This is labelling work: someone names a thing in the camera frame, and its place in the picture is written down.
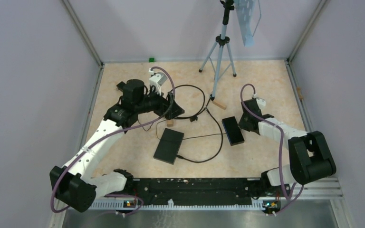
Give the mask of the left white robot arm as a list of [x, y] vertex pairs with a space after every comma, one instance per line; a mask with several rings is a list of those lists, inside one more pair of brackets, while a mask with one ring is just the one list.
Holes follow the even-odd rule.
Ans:
[[119, 101], [108, 108], [98, 128], [74, 157], [62, 166], [54, 166], [50, 173], [52, 193], [50, 207], [54, 213], [73, 208], [86, 211], [95, 199], [118, 192], [128, 196], [133, 192], [130, 174], [115, 170], [109, 174], [93, 177], [92, 174], [110, 148], [128, 131], [136, 126], [138, 116], [153, 112], [158, 118], [144, 125], [150, 125], [161, 118], [172, 119], [184, 110], [175, 102], [176, 86], [171, 82], [171, 90], [164, 97], [162, 83], [151, 81], [149, 87], [139, 79], [128, 80], [122, 88]]

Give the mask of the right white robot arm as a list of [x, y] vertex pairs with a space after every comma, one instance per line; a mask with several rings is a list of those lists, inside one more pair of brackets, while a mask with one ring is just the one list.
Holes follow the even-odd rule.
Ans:
[[321, 132], [292, 128], [270, 114], [262, 114], [260, 104], [258, 98], [241, 103], [239, 128], [278, 142], [278, 156], [281, 158], [283, 149], [287, 149], [289, 164], [279, 161], [278, 167], [262, 172], [259, 194], [272, 196], [279, 187], [292, 183], [306, 185], [336, 173], [336, 163]]

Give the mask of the black power adapter with cord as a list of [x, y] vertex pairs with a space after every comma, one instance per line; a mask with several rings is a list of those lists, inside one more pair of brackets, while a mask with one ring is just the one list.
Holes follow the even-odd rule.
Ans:
[[[117, 90], [119, 90], [119, 91], [121, 91], [121, 92], [123, 92], [123, 87], [126, 85], [126, 83], [125, 82], [120, 82], [119, 84], [117, 84], [117, 86], [116, 86], [116, 88], [117, 88]], [[205, 93], [204, 93], [204, 91], [202, 90], [202, 89], [200, 89], [199, 87], [197, 87], [197, 86], [195, 86], [195, 85], [189, 85], [189, 84], [185, 84], [185, 85], [178, 85], [178, 86], [176, 86], [175, 88], [177, 89], [177, 88], [179, 88], [179, 87], [193, 87], [193, 88], [195, 88], [195, 89], [198, 89], [201, 93], [202, 93], [202, 95], [203, 95], [203, 104], [202, 104], [202, 107], [200, 108], [200, 110], [196, 113], [196, 114], [194, 114], [194, 115], [192, 115], [192, 116], [199, 116], [201, 113], [203, 113], [205, 110], [207, 110], [208, 111], [208, 109], [207, 109], [207, 105], [209, 104], [209, 102], [211, 101], [211, 99], [209, 98], [209, 100], [208, 100], [208, 102], [207, 102], [207, 104], [205, 105]], [[190, 120], [190, 117], [192, 117], [192, 116], [187, 116], [187, 117], [176, 117], [176, 118], [174, 118], [174, 120], [187, 120], [187, 119], [189, 119]], [[157, 139], [158, 140], [160, 140], [160, 138], [159, 138], [159, 135], [158, 135], [158, 124], [159, 123], [162, 123], [162, 122], [165, 122], [167, 119], [165, 119], [165, 120], [162, 120], [162, 121], [159, 121], [159, 122], [157, 122], [157, 124], [156, 124], [156, 127], [155, 127], [155, 135], [156, 135], [156, 137], [157, 137]], [[143, 128], [143, 130], [145, 131], [145, 132], [147, 132], [147, 131], [149, 131], [151, 128], [152, 128], [152, 125], [153, 125], [153, 123], [149, 126], [149, 128], [148, 129], [145, 129], [144, 127], [142, 127]], [[223, 133], [223, 131], [221, 130], [221, 133], [214, 133], [214, 134], [209, 134], [209, 135], [201, 135], [201, 136], [194, 136], [194, 137], [188, 137], [188, 138], [184, 138], [183, 140], [188, 140], [188, 139], [195, 139], [195, 138], [202, 138], [202, 137], [210, 137], [210, 136], [215, 136], [215, 135], [221, 135], [221, 137], [222, 137], [222, 139], [223, 139], [223, 135], [225, 135], [226, 133]]]

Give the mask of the black network switch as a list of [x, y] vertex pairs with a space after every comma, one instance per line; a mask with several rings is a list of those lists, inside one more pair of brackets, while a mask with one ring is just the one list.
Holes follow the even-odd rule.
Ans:
[[238, 126], [237, 120], [234, 116], [223, 118], [221, 122], [231, 146], [242, 144], [245, 142], [241, 130]]
[[183, 138], [184, 133], [165, 128], [153, 158], [174, 165]]

